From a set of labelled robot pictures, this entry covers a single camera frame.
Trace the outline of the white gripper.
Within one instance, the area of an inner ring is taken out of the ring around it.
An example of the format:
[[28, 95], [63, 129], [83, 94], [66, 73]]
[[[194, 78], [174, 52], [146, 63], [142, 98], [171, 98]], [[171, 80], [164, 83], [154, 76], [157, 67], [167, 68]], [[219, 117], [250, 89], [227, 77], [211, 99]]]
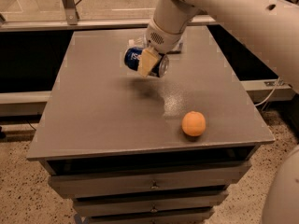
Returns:
[[153, 67], [160, 61], [161, 55], [171, 51], [179, 42], [184, 32], [184, 25], [168, 21], [162, 27], [151, 18], [146, 30], [148, 47], [143, 49], [139, 58], [137, 72], [142, 77], [147, 77]]

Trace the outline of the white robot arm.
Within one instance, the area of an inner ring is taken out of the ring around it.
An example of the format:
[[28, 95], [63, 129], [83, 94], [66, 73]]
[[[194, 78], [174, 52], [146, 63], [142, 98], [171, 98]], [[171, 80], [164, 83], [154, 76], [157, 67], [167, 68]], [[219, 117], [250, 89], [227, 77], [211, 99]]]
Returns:
[[[299, 6], [285, 0], [159, 0], [138, 72], [147, 76], [173, 49], [189, 20], [204, 11], [299, 93]], [[278, 168], [261, 224], [299, 224], [299, 147]]]

